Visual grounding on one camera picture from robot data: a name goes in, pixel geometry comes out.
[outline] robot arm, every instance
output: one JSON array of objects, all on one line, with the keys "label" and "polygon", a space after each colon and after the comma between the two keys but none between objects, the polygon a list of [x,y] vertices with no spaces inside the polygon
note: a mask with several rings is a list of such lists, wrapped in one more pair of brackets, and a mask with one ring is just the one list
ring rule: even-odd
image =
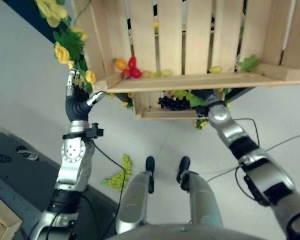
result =
[{"label": "robot arm", "polygon": [[263,206],[271,206],[289,240],[300,240],[300,193],[291,177],[233,120],[225,103],[213,90],[192,93],[206,100],[206,107],[198,107],[197,114],[209,117],[211,126],[246,173],[244,180],[255,199]]},{"label": "robot arm", "polygon": [[89,112],[106,93],[99,92],[91,97],[73,83],[80,78],[71,71],[66,87],[66,113],[70,120],[69,133],[63,136],[61,149],[62,164],[47,210],[33,232],[33,240],[74,239],[71,229],[78,218],[78,207],[82,193],[88,186],[92,170],[95,147],[93,139],[102,137],[104,131],[98,124],[89,125]]}]

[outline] cable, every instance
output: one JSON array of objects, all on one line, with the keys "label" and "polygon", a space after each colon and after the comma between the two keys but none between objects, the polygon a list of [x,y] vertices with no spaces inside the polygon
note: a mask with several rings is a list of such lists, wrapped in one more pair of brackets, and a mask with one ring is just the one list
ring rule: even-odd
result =
[{"label": "cable", "polygon": [[74,26],[77,24],[77,20],[78,20],[78,18],[80,17],[80,15],[81,15],[88,7],[89,7],[91,1],[92,1],[92,0],[89,0],[88,4],[85,6],[85,8],[84,8],[81,12],[79,12],[78,16],[77,16],[76,19],[74,20],[74,23],[73,23]]},{"label": "cable", "polygon": [[49,235],[50,235],[50,232],[51,232],[51,229],[52,229],[52,226],[53,224],[55,223],[57,217],[62,213],[62,211],[66,208],[66,206],[71,203],[72,200],[74,200],[77,196],[74,195],[72,196],[64,205],[63,207],[60,209],[60,211],[54,216],[54,219],[52,220],[49,228],[48,228],[48,231],[46,232],[46,237],[45,237],[45,240],[49,240]]},{"label": "cable", "polygon": [[249,195],[245,192],[245,190],[241,187],[241,185],[240,185],[240,183],[239,183],[239,180],[238,180],[238,170],[239,170],[239,169],[240,169],[240,167],[238,166],[238,167],[236,168],[235,174],[234,174],[236,184],[238,185],[238,187],[240,188],[240,190],[243,192],[244,195],[246,195],[248,198],[250,198],[250,199],[253,200],[253,201],[257,201],[257,200],[255,200],[253,197],[249,196]]},{"label": "cable", "polygon": [[224,172],[224,173],[221,173],[221,174],[219,174],[219,175],[217,175],[217,176],[214,176],[214,177],[212,177],[212,178],[210,178],[208,181],[206,181],[207,183],[209,183],[209,182],[211,182],[212,180],[215,180],[215,179],[217,179],[217,178],[219,178],[219,177],[222,177],[222,176],[224,176],[224,175],[226,175],[226,174],[229,174],[229,173],[231,173],[231,172],[233,172],[234,170],[236,170],[238,167],[236,166],[235,168],[233,168],[233,169],[230,169],[230,170],[228,170],[228,171],[226,171],[226,172]]},{"label": "cable", "polygon": [[117,165],[119,168],[121,168],[124,171],[124,177],[123,177],[123,183],[122,183],[122,188],[121,188],[121,193],[120,193],[120,198],[119,198],[119,204],[118,204],[118,208],[116,210],[115,216],[113,218],[113,220],[111,221],[111,223],[109,224],[109,226],[107,227],[107,229],[105,230],[104,234],[101,237],[101,240],[103,240],[105,238],[105,236],[107,235],[108,231],[110,230],[111,226],[114,224],[115,220],[118,217],[118,213],[120,210],[120,206],[121,206],[121,200],[122,200],[122,195],[123,195],[123,191],[124,191],[124,187],[125,187],[125,180],[126,180],[126,170],[124,169],[123,166],[121,166],[120,164],[116,163],[114,160],[112,160],[107,154],[105,154],[97,145],[94,141],[93,145],[95,146],[95,148],[102,154],[104,155],[107,159],[109,159],[111,162],[113,162],[115,165]]},{"label": "cable", "polygon": [[95,224],[96,224],[96,227],[97,227],[97,237],[98,239],[100,238],[100,225],[99,225],[99,221],[98,221],[98,218],[97,218],[97,215],[96,215],[96,211],[91,203],[91,201],[89,200],[89,198],[87,198],[85,195],[82,195],[81,196],[89,205],[91,211],[92,211],[92,214],[93,214],[93,218],[94,218],[94,221],[95,221]]},{"label": "cable", "polygon": [[252,121],[253,125],[254,125],[254,129],[255,129],[255,134],[256,134],[256,139],[258,141],[258,147],[260,147],[260,138],[259,138],[259,131],[258,131],[258,127],[256,124],[256,121],[252,118],[238,118],[238,119],[234,119],[235,121]]},{"label": "cable", "polygon": [[271,151],[271,150],[273,150],[273,149],[275,149],[275,148],[281,146],[282,144],[285,144],[285,143],[287,143],[287,142],[290,142],[291,140],[298,139],[298,138],[300,138],[300,135],[291,137],[291,138],[289,138],[288,140],[285,140],[285,141],[283,141],[283,142],[280,142],[280,143],[278,143],[277,145],[274,145],[274,146],[270,147],[268,150],[265,150],[265,151],[266,151],[266,152],[269,152],[269,151]]}]

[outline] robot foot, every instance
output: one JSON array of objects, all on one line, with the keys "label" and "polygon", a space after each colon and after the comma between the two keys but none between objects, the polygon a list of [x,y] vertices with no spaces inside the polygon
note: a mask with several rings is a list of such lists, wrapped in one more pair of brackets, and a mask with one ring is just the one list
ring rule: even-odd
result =
[{"label": "robot foot", "polygon": [[183,174],[185,171],[189,171],[191,164],[191,160],[189,157],[185,156],[182,158],[180,165],[179,165],[179,171],[178,175],[176,176],[176,181],[181,184],[181,189],[184,191],[189,190],[189,178],[190,175],[188,174]]},{"label": "robot foot", "polygon": [[149,182],[149,194],[153,194],[155,192],[155,169],[156,169],[156,162],[155,159],[152,156],[149,156],[146,159],[146,164],[145,164],[145,170],[147,172],[151,172],[152,175],[150,177],[150,182]]}]

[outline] wooden crate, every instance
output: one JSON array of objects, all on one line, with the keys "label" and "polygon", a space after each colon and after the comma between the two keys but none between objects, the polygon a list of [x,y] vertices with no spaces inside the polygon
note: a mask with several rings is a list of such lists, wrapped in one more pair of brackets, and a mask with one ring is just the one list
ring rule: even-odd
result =
[{"label": "wooden crate", "polygon": [[[81,12],[89,1],[72,0],[74,12]],[[130,34],[124,0],[91,1],[78,25],[89,37],[84,53],[98,80],[93,90],[134,92],[138,120],[197,118],[193,110],[160,109],[162,91],[300,84],[300,0],[249,0],[245,16],[243,0],[187,0],[186,22],[181,0],[158,0],[157,44],[153,0],[128,0]],[[152,72],[169,69],[174,76],[122,80],[113,59],[128,60],[132,42],[138,68]],[[240,61],[251,55],[261,59],[253,72],[235,72],[239,46]],[[210,65],[221,66],[222,73],[207,74]]]},{"label": "wooden crate", "polygon": [[12,240],[22,220],[0,199],[0,240]]}]

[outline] flower garland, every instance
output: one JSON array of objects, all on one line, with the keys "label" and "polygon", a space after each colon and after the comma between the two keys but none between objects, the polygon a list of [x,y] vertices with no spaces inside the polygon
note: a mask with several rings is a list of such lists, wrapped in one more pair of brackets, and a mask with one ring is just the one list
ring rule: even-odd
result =
[{"label": "flower garland", "polygon": [[40,15],[46,19],[50,27],[56,29],[53,32],[55,39],[54,57],[59,63],[68,65],[70,70],[78,70],[81,79],[78,85],[82,85],[88,93],[93,91],[96,75],[88,70],[83,48],[88,36],[83,29],[71,25],[71,17],[64,7],[66,0],[34,0]]}]

